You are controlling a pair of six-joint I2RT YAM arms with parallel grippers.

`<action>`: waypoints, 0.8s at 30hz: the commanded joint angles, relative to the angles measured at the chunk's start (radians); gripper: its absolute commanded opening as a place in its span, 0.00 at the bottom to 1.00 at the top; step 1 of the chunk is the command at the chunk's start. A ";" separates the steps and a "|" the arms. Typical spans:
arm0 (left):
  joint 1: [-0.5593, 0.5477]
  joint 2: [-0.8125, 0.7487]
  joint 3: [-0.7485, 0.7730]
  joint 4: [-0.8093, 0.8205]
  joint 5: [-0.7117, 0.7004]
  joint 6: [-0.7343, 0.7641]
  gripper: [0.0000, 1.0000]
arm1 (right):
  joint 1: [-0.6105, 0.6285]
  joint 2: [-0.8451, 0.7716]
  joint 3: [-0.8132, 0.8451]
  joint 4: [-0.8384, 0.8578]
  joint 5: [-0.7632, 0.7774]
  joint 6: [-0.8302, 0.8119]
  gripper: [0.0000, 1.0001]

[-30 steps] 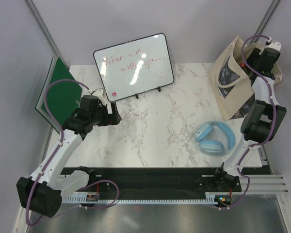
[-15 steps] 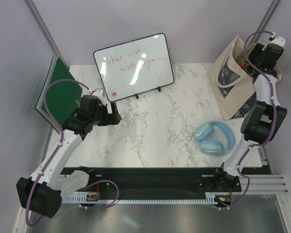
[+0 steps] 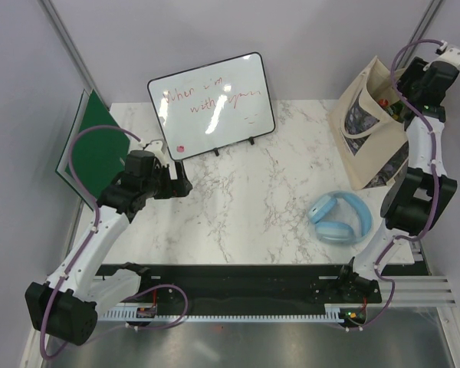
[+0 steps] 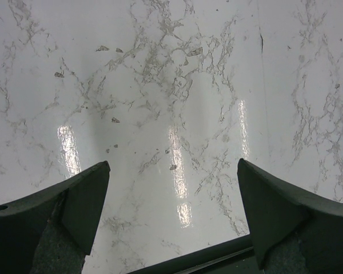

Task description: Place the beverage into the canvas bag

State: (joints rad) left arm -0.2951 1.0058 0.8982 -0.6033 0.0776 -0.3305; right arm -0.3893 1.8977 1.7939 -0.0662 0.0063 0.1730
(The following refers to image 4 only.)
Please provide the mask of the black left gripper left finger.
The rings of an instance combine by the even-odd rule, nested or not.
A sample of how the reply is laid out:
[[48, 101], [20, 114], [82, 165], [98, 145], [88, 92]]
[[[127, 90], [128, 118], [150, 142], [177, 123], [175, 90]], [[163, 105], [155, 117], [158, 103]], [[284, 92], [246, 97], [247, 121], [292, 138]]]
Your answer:
[[0, 205], [0, 273], [81, 273], [110, 177], [107, 161]]

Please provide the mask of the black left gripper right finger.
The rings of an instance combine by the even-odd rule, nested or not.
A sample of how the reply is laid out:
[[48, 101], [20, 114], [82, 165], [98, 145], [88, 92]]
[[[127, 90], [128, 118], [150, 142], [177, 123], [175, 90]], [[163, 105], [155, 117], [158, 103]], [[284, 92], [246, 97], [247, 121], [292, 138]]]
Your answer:
[[343, 273], [343, 203], [240, 159], [238, 184], [257, 265], [265, 273]]

